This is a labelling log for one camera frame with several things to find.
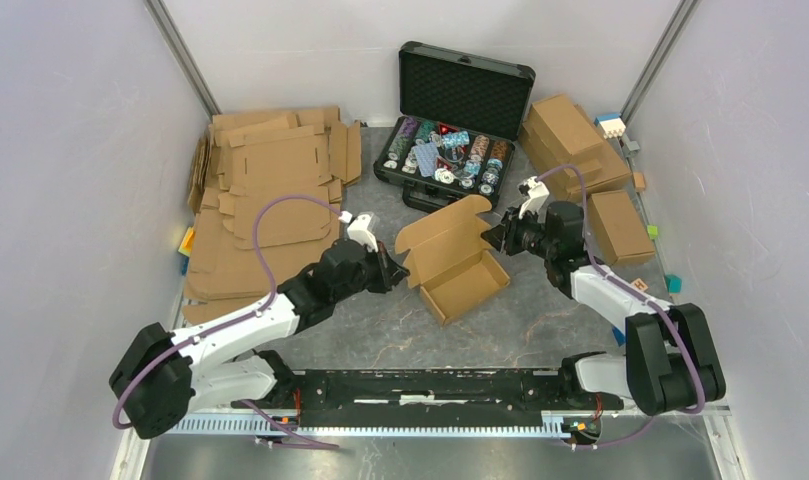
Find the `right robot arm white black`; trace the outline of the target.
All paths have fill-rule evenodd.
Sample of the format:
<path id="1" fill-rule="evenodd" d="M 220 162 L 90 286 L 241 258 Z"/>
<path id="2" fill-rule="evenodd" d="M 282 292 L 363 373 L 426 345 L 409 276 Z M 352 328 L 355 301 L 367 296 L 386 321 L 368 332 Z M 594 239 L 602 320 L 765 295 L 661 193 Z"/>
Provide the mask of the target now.
<path id="1" fill-rule="evenodd" d="M 607 320 L 621 355 L 589 352 L 563 360 L 560 400 L 582 408 L 597 393 L 632 401 L 644 414 L 698 413 L 721 400 L 727 383 L 703 310 L 657 299 L 592 255 L 581 206 L 549 204 L 543 218 L 512 207 L 481 237 L 508 256 L 542 259 L 550 284 Z"/>

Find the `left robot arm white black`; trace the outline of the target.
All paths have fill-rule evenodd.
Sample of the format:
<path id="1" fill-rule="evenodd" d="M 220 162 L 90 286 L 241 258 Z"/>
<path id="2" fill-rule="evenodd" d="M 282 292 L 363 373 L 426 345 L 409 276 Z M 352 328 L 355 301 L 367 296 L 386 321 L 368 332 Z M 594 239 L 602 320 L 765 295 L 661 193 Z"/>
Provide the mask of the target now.
<path id="1" fill-rule="evenodd" d="M 173 331 L 159 323 L 142 327 L 109 378 L 114 427 L 152 439 L 200 409 L 259 399 L 286 405 L 294 381 L 284 366 L 239 355 L 318 325 L 358 293 L 385 294 L 409 274 L 384 245 L 337 240 L 318 261 L 234 312 Z"/>

